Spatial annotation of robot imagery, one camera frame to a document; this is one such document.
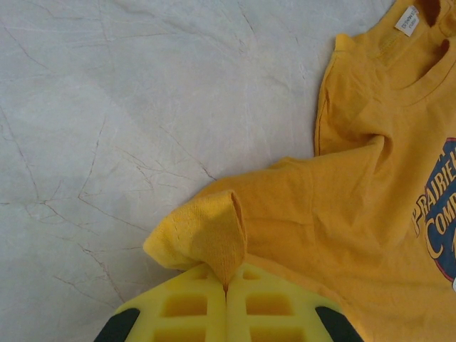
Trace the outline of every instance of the t-shirt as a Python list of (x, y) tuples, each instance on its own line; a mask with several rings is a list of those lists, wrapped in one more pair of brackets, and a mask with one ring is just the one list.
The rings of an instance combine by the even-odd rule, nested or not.
[(145, 251), (226, 284), (248, 261), (337, 301), (365, 341), (455, 341), (455, 62), (453, 1), (338, 35), (315, 158), (213, 182)]

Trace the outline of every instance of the white tag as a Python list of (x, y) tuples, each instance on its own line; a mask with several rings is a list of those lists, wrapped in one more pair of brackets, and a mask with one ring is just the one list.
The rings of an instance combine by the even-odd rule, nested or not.
[(414, 6), (409, 6), (405, 13), (400, 17), (398, 23), (394, 26), (399, 31), (402, 31), (407, 36), (412, 36), (413, 31), (418, 26), (420, 18), (418, 18), (418, 10)]

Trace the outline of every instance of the white marble surface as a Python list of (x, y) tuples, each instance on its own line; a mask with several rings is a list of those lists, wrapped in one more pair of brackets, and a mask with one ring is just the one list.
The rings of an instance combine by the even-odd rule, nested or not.
[(333, 37), (392, 0), (0, 0), (0, 340), (91, 341), (213, 179), (312, 156)]

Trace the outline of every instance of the black rubber pad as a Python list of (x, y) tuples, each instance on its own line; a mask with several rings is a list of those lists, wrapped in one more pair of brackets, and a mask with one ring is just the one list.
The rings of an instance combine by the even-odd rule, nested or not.
[(94, 342), (125, 342), (139, 315), (138, 309), (127, 309), (112, 316)]
[(334, 342), (363, 342), (342, 313), (325, 306), (319, 306), (315, 311)]

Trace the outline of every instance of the printed graphic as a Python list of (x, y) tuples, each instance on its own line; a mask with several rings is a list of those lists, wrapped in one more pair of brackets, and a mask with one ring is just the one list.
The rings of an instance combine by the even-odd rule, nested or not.
[(456, 138), (447, 139), (413, 211), (417, 236), (456, 291)]

